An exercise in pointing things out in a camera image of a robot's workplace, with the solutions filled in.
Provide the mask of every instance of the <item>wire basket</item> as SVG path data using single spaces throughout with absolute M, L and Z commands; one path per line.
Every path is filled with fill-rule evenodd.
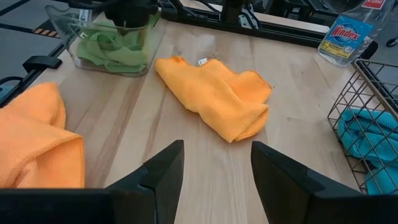
M 362 193 L 398 194 L 398 66 L 353 66 L 328 120 Z

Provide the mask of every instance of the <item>towel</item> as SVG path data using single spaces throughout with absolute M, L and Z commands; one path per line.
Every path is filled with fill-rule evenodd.
M 65 129 L 54 83 L 32 87 L 0 109 L 0 188 L 84 187 L 81 136 Z
M 227 142 L 251 137 L 267 122 L 272 88 L 254 71 L 235 74 L 215 59 L 195 67 L 181 57 L 159 58 L 155 69 L 184 107 Z
M 114 73 L 139 73 L 147 68 L 147 30 L 155 26 L 160 14 L 150 17 L 149 25 L 121 35 L 110 21 L 102 26 L 81 27 L 83 39 L 78 43 L 77 57 L 103 65 Z
M 366 174 L 366 187 L 368 189 L 368 194 L 371 195 L 388 194 L 396 189 L 394 183 L 398 186 L 398 161 L 396 161 L 398 155 L 389 144 L 390 142 L 395 149 L 398 150 L 398 133 L 397 131 L 391 133 L 398 127 L 398 122 L 388 112 L 384 112 L 382 115 L 380 114 L 380 111 L 369 112 L 368 110 L 360 111 L 359 109 L 344 110 L 337 125 L 337 133 L 341 136 L 341 142 L 351 156 L 362 158 L 373 148 L 372 146 L 378 144 L 373 151 L 364 157 L 376 167 L 371 171 L 373 174 L 379 171 L 374 178 L 371 177 L 370 173 Z M 372 123 L 374 118 L 377 118 L 376 123 L 381 129 L 376 123 Z M 384 136 L 389 133 L 391 134 L 388 136 L 388 140 L 384 139 Z M 379 158 L 384 165 L 390 164 L 392 161 L 394 162 L 384 169 Z

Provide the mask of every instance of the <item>windex logo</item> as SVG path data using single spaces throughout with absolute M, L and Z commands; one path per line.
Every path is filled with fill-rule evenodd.
M 334 31 L 330 34 L 331 37 L 344 37 L 349 40 L 358 40 L 359 34 L 352 29 L 345 29 L 343 25 L 338 25 Z

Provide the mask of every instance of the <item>wooden tabletop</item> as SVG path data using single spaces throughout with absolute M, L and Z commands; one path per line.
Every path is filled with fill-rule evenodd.
M 175 223 L 267 223 L 251 170 L 253 140 L 358 189 L 326 118 L 352 68 L 328 63 L 314 48 L 168 22 L 156 58 L 172 55 L 258 71 L 274 88 L 266 127 L 228 144 L 180 104 L 153 66 L 143 77 L 128 78 L 76 68 L 64 52 L 61 67 L 44 71 L 33 85 L 58 83 L 67 129 L 85 140 L 87 187 L 112 184 L 183 139 Z

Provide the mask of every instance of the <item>blue cloth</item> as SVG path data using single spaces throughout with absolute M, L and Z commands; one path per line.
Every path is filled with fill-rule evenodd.
M 398 122 L 390 113 L 384 112 L 382 115 L 380 114 L 380 111 L 369 112 L 366 109 L 362 111 L 347 109 L 343 111 L 337 124 L 337 134 L 341 137 L 341 142 L 348 154 L 357 158 L 364 156 L 366 160 L 376 167 L 371 171 L 373 174 L 382 169 L 374 178 L 371 177 L 370 173 L 366 174 L 366 187 L 368 194 L 371 195 L 391 193 L 396 189 L 392 181 L 398 186 L 398 160 L 396 159 L 398 155 L 391 147 L 393 145 L 398 150 L 398 131 L 389 135 L 388 140 L 384 139 L 385 135 L 388 135 L 398 127 Z M 372 123 L 374 121 L 372 116 L 373 118 L 379 116 L 376 122 L 380 128 L 376 122 Z M 375 150 L 365 156 L 373 148 L 372 146 L 377 144 L 378 146 L 375 147 Z M 380 160 L 384 165 L 389 164 L 391 161 L 394 162 L 383 169 Z

